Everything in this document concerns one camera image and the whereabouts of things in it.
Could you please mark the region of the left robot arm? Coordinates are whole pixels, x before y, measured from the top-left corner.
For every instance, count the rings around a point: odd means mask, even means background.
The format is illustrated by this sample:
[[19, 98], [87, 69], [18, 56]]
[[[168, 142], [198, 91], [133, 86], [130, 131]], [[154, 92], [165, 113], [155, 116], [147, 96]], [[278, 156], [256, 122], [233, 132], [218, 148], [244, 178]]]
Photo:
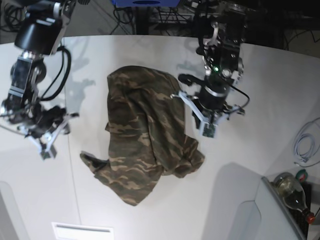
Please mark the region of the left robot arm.
[[244, 73], [240, 57], [241, 43], [247, 23], [247, 7], [227, 2], [218, 16], [201, 16], [198, 5], [194, 19], [197, 22], [197, 53], [202, 56], [205, 76], [199, 79], [180, 74], [178, 80], [187, 85], [198, 85], [200, 90], [189, 95], [180, 90], [172, 98], [180, 98], [192, 110], [196, 128], [201, 136], [214, 138], [217, 126], [231, 115], [245, 114], [250, 97], [236, 87]]

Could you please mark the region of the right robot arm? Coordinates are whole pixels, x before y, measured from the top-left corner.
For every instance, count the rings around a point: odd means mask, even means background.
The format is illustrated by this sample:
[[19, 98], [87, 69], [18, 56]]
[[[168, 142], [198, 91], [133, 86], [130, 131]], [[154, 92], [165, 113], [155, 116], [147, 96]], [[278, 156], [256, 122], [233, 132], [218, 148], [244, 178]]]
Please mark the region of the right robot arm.
[[[58, 105], [45, 109], [43, 102], [54, 100], [63, 90], [71, 71], [72, 56], [61, 40], [71, 21], [75, 0], [14, 0], [13, 5], [25, 11], [14, 45], [21, 49], [10, 70], [11, 85], [0, 106], [0, 116], [17, 126], [37, 147], [43, 160], [55, 158], [54, 142], [59, 134], [70, 133], [69, 120], [79, 116]], [[46, 56], [62, 53], [61, 65], [66, 71], [55, 92], [40, 94], [38, 84], [47, 74]]]

